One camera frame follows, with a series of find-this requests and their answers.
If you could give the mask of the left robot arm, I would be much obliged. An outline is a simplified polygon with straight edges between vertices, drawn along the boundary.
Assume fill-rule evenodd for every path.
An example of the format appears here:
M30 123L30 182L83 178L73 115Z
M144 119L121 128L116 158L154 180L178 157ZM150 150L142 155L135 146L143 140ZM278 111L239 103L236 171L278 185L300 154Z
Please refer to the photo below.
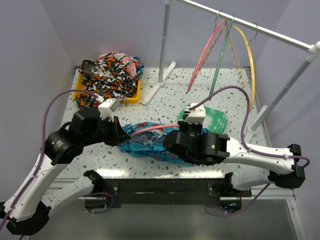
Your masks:
M104 143L119 146L130 139L117 116L102 118L97 108L77 111L71 121L51 133L43 143L37 161L22 186L0 204L1 227L12 235L31 236L39 232L59 209L84 196L104 194L104 179L87 170L78 180L46 194L56 177L83 153L84 147Z

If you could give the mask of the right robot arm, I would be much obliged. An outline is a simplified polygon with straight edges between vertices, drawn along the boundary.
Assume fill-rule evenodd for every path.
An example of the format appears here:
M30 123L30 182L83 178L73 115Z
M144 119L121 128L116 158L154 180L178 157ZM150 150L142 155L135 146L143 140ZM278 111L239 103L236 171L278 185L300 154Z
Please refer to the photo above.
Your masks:
M200 123L179 122L177 130L170 131L163 140L166 151L186 163L213 166L242 164L255 167L252 171L232 173L223 183L223 192L230 197L251 187L275 184L279 188L297 189L304 183L305 169L293 158L293 147L272 148L245 146L223 134L203 133Z

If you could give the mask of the blue shark print shorts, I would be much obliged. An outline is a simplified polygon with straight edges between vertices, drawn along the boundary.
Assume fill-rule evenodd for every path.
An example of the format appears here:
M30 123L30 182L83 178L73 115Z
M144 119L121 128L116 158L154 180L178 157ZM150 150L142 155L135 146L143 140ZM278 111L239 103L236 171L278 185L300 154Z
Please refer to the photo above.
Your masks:
M131 137L131 134L133 132L144 129L144 128L148 128L154 125L165 125L165 124L146 121L146 122L141 122L137 124L130 123L123 126L122 129L125 131L125 133L127 133ZM164 131L168 134L178 129L179 127L176 129L167 128ZM118 146L118 149L121 152L128 153L129 155L135 156L135 157L150 157L160 162L168 162L171 164L180 164L180 165L190 166L191 165L190 163L183 161L180 157L178 157L178 155L165 150L165 148L163 147L163 141L165 137L162 138L159 142L153 141L148 143L131 142L131 139L130 139L120 144Z

